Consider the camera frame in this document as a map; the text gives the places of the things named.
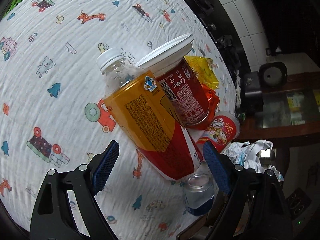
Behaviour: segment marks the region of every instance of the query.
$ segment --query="coke can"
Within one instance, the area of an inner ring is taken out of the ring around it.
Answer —
[[[199,80],[184,59],[156,79],[185,125],[198,124],[207,117],[209,101]]]

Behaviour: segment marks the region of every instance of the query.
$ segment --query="yellow snack wrapper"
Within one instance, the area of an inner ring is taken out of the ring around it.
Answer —
[[[320,106],[320,90],[319,89],[314,89],[313,94],[315,95],[317,105]]]
[[[213,72],[213,69],[218,66],[213,63],[211,58],[185,56],[184,59],[201,84],[204,84],[211,89],[219,88],[219,81]]]

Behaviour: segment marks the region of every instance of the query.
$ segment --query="glass tabletop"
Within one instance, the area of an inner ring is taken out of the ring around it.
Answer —
[[[263,112],[255,114],[258,128],[320,121],[320,90],[301,89],[262,95]]]

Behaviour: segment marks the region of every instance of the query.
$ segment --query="plastic bottle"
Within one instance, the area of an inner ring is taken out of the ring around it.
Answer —
[[[129,65],[111,48],[97,58],[106,82],[103,101],[138,150],[166,179],[181,179],[202,155],[151,71]]]

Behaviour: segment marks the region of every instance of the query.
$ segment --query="paper cup lid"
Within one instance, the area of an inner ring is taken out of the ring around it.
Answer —
[[[152,73],[156,73],[169,65],[182,60],[182,58],[192,49],[192,41],[192,33],[179,36],[150,52],[139,60],[135,66],[149,69]]]

